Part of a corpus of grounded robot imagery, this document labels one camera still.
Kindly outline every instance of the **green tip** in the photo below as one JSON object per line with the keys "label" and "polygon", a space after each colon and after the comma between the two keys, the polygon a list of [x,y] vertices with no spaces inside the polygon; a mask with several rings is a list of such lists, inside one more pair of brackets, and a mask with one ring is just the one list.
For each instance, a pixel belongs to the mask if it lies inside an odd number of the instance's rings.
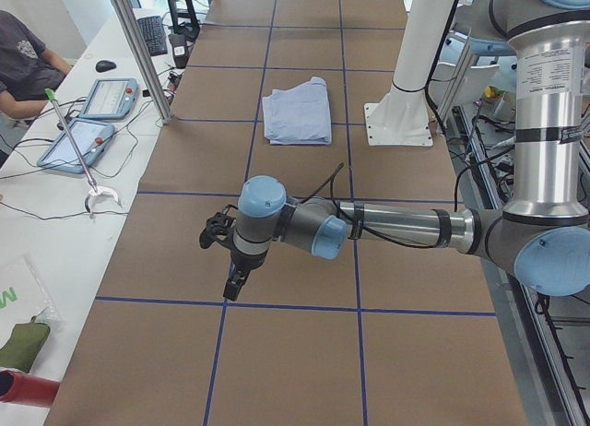
{"label": "green tip", "polygon": [[45,95],[47,96],[47,99],[49,99],[50,101],[54,101],[55,100],[55,93],[53,92],[52,89],[46,88],[45,89]]}

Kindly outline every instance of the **brown table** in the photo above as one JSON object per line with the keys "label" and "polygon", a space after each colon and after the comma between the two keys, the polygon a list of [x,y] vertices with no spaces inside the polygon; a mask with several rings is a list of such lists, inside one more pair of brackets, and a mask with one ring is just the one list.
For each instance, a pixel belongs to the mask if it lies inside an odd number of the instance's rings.
{"label": "brown table", "polygon": [[[432,148],[369,147],[401,0],[214,0],[47,425],[524,425],[479,261],[348,243],[328,262],[275,243],[237,303],[205,219],[268,174],[347,200],[450,208]],[[334,142],[271,147],[261,97],[323,77]]]}

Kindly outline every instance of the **person's arm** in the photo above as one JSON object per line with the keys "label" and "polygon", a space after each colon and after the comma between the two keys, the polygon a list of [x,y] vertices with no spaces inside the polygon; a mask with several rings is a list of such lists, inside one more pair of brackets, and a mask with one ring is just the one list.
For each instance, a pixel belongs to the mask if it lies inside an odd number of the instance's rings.
{"label": "person's arm", "polygon": [[36,117],[47,101],[16,101],[8,91],[0,92],[0,112],[13,119]]}
{"label": "person's arm", "polygon": [[66,62],[58,53],[50,50],[49,48],[45,48],[45,50],[41,53],[41,59],[54,68],[59,69],[66,75],[72,69],[72,66],[68,62]]}

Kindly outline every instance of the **gray t-shirt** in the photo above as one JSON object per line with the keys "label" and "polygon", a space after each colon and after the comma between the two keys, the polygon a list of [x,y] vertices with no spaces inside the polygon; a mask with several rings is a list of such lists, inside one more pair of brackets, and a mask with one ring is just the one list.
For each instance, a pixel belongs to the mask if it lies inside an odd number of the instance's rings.
{"label": "gray t-shirt", "polygon": [[65,75],[40,58],[45,43],[10,13],[0,10],[0,92],[17,101],[47,99]]}

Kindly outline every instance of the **red mug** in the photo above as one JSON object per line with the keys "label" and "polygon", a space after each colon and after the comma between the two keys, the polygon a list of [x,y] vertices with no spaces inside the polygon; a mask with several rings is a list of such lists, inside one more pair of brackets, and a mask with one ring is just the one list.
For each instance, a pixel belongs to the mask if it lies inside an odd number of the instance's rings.
{"label": "red mug", "polygon": [[0,372],[0,401],[48,408],[52,405],[59,382],[15,371]]}

